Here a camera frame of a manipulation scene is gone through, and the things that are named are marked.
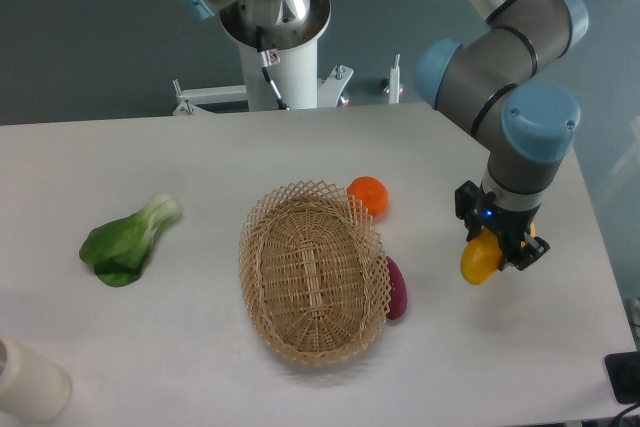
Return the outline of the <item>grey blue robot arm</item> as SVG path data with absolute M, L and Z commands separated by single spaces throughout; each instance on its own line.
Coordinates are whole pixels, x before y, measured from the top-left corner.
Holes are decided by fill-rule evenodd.
M 350 77 L 337 66 L 317 75 L 317 42 L 329 0 L 184 0 L 201 17 L 218 16 L 239 48 L 239 87 L 176 93 L 185 109 L 244 96 L 250 109 L 334 107 Z M 489 153 L 480 183 L 456 190 L 455 212 L 469 240 L 483 231 L 497 240 L 501 267 L 525 269 L 549 246 L 533 220 L 572 147 L 580 108 L 566 90 L 535 81 L 588 28 L 582 0 L 469 0 L 488 25 L 470 45 L 449 39 L 419 59 L 414 86 L 436 111 Z

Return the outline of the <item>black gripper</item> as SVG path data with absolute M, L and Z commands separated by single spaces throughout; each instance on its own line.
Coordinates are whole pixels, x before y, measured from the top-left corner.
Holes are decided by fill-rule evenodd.
M 502 254 L 499 271 L 511 267 L 524 271 L 550 250 L 548 242 L 530 234 L 540 204 L 522 207 L 493 191 L 480 190 L 479 195 L 478 191 L 479 187 L 471 180 L 455 190 L 455 215 L 467 229 L 467 242 L 478 236 L 481 224 L 498 236 Z

